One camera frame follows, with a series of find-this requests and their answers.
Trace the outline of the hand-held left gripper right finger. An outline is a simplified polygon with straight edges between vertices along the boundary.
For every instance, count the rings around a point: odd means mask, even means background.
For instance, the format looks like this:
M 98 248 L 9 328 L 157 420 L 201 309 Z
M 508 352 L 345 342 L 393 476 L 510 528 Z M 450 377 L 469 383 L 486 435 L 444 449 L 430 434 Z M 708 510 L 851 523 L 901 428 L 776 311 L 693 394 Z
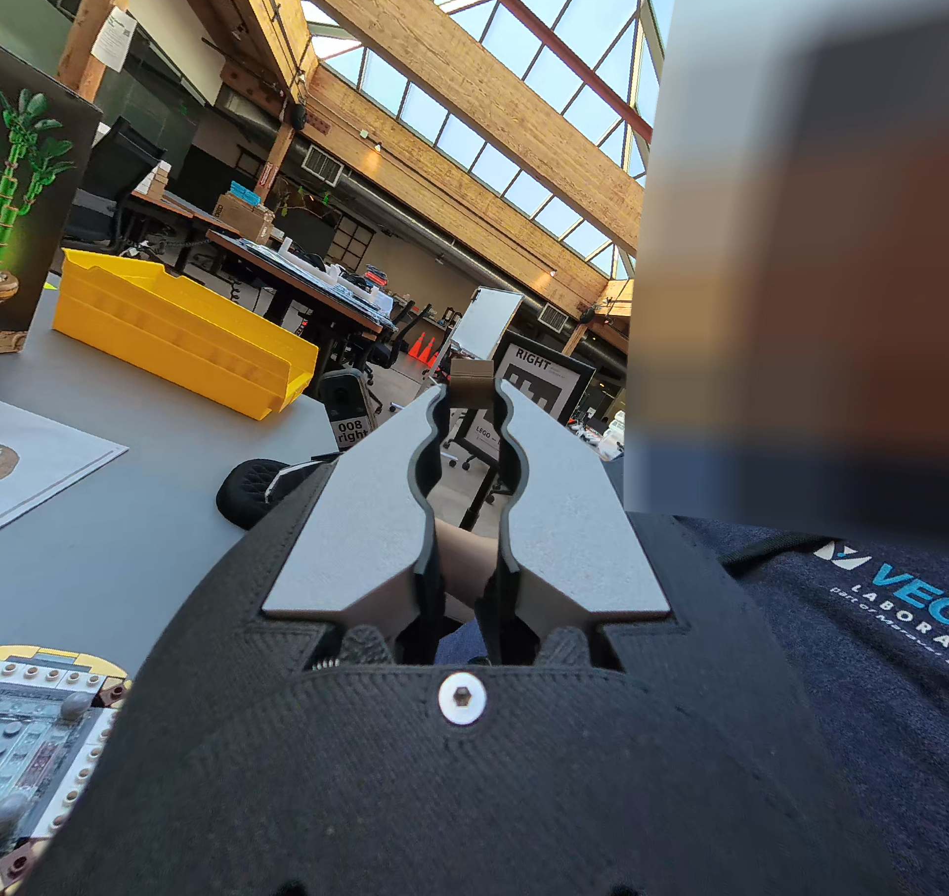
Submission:
M 671 605 L 599 456 L 507 380 L 495 380 L 500 513 L 482 623 L 662 621 Z

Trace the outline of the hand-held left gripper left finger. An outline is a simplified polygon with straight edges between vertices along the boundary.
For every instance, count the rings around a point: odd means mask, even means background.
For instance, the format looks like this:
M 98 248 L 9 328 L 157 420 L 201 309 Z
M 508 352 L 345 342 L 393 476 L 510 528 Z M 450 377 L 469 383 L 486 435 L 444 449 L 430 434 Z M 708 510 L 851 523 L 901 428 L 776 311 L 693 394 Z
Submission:
M 268 617 L 346 628 L 438 627 L 444 590 L 429 494 L 442 474 L 444 384 L 336 464 L 263 603 Z

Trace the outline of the small brown lego piece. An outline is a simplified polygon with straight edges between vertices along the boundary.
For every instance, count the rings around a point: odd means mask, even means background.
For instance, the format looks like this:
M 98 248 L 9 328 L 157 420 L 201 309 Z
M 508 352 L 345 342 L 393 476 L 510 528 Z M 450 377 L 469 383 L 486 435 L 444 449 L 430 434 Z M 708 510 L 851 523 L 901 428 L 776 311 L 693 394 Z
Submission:
M 492 359 L 453 358 L 448 383 L 452 406 L 466 410 L 490 407 L 494 371 Z

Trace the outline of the round lego base model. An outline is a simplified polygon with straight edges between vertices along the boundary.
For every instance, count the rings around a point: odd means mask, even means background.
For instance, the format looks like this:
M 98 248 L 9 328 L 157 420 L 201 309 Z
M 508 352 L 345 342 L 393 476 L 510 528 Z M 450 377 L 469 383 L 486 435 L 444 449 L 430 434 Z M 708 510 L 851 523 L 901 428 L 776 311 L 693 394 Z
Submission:
M 1 893 L 15 894 L 101 761 L 131 680 L 99 657 L 1 647 Z

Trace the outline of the person's right forearm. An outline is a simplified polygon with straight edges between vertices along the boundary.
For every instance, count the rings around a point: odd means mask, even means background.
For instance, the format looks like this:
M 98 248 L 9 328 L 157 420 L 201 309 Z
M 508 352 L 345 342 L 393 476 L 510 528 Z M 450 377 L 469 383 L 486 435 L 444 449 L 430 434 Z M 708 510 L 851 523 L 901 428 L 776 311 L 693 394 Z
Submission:
M 439 518 L 434 529 L 445 592 L 474 609 L 496 570 L 497 538 L 464 531 Z

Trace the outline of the lego instruction booklet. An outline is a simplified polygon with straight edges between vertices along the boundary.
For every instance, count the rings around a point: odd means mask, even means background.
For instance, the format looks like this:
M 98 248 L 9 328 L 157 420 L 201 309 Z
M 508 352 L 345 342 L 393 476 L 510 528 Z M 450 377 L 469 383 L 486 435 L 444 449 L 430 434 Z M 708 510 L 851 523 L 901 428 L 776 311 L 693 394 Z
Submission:
M 127 450 L 125 445 L 1 403 L 1 526 Z

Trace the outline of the black lego set box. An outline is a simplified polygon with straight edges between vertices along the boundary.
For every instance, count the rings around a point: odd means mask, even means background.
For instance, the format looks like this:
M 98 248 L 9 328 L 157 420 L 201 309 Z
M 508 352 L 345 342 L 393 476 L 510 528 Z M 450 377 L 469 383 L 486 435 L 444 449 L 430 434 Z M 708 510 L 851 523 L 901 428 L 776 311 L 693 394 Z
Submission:
M 1 50 L 1 354 L 21 351 L 101 111 Z

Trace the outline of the black mesh wrist rest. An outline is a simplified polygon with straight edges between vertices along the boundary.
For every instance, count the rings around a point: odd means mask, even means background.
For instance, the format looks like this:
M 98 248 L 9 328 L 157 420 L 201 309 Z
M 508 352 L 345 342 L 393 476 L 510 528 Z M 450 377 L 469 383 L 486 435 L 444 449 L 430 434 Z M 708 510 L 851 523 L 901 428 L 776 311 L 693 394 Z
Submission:
M 225 477 L 216 494 L 216 508 L 225 520 L 248 531 L 269 511 L 266 491 L 276 476 L 291 465 L 272 459 L 239 463 Z

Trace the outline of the dark cluttered desk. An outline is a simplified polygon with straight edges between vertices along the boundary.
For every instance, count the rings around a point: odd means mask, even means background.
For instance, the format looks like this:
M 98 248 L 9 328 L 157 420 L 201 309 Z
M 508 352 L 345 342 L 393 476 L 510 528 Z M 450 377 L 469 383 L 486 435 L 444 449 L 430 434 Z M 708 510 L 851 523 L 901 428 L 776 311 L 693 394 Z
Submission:
M 208 230 L 207 238 L 249 265 L 265 285 L 274 289 L 264 315 L 266 320 L 282 325 L 293 301 L 309 309 L 302 338 L 318 349 L 312 380 L 304 391 L 312 399 L 319 397 L 320 381 L 336 349 L 344 349 L 354 336 L 374 341 L 395 326 L 353 293 L 345 293 L 339 285 L 328 285 L 319 275 L 310 274 L 275 253 L 212 230 Z

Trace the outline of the black framed marker sign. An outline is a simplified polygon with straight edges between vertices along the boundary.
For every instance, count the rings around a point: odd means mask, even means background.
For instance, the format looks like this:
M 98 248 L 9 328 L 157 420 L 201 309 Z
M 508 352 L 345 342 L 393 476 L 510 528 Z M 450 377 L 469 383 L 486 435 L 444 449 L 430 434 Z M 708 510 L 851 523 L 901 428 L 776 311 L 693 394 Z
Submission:
M 504 333 L 493 363 L 496 380 L 509 382 L 562 425 L 573 416 L 595 374 L 593 366 L 511 330 Z M 474 460 L 495 466 L 500 438 L 493 423 L 492 402 L 486 408 L 467 410 L 451 442 L 468 453 L 461 463 L 463 471 L 468 471 Z

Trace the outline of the whiteboard on stand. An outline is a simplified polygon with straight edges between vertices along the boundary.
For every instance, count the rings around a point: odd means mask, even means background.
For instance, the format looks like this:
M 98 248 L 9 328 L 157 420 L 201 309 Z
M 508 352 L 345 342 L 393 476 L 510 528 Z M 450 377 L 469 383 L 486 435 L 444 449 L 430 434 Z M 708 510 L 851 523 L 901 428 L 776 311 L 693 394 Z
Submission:
M 460 353 L 477 360 L 492 358 L 523 299 L 520 292 L 480 286 L 450 331 L 441 356 Z

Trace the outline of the yellow plastic bin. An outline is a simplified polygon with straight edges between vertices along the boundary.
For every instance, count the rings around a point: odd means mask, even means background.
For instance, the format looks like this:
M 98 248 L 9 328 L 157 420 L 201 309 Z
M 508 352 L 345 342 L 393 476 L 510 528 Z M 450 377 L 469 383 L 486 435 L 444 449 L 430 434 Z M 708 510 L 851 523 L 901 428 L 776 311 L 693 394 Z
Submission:
M 318 347 L 160 263 L 65 249 L 52 328 L 263 420 L 310 385 Z

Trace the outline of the cardboard box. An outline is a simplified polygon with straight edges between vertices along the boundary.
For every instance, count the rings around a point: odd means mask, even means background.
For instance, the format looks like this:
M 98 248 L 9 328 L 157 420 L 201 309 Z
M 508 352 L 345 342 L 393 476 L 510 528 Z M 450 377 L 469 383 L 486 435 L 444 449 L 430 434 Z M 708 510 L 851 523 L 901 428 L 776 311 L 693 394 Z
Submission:
M 266 245 L 271 235 L 274 212 L 264 204 L 251 205 L 232 192 L 221 194 L 214 217 L 233 227 L 243 238 Z

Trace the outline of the person's navy shirt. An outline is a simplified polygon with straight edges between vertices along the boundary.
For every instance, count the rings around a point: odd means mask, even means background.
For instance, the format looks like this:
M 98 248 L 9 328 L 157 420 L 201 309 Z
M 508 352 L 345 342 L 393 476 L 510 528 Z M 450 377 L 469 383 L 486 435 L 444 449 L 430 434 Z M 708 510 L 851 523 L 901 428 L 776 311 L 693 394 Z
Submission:
M 631 514 L 671 616 L 616 636 L 686 726 L 688 894 L 947 894 L 947 557 Z

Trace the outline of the black office chair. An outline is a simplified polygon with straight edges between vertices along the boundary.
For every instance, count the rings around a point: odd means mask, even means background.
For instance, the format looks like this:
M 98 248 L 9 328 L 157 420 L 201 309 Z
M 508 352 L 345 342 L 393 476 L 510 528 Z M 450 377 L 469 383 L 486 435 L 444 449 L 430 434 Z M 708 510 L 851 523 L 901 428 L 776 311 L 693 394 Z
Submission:
M 63 249 L 115 249 L 122 236 L 125 205 L 140 181 L 164 158 L 125 118 L 118 118 L 94 145 L 70 206 Z

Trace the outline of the paper notice on beam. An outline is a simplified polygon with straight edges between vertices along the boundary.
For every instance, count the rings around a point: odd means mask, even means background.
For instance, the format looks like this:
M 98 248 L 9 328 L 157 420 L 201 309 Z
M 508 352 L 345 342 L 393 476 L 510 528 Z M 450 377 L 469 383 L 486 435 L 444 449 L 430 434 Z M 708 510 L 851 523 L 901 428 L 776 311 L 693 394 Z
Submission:
M 93 42 L 91 55 L 108 69 L 121 72 L 125 66 L 137 20 L 128 11 L 113 6 Z

